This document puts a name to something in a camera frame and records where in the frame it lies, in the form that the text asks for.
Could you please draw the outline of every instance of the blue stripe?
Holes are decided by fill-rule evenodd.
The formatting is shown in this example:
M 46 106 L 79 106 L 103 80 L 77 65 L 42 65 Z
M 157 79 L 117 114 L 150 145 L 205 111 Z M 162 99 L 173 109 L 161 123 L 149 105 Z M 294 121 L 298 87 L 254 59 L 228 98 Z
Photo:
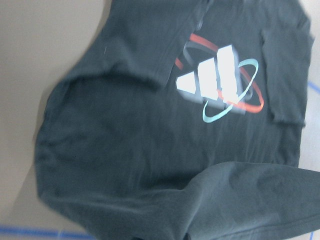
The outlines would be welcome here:
M 320 87 L 318 87 L 317 85 L 315 85 L 313 82 L 309 81 L 308 82 L 308 86 L 310 88 L 312 88 L 313 90 L 315 90 L 318 94 L 320 94 Z
M 77 232 L 57 231 L 40 228 L 28 228 L 19 226 L 0 225 L 0 235 L 11 235 L 19 237 L 34 237 L 48 239 L 74 239 L 74 240 L 95 240 L 94 237 L 88 234 Z

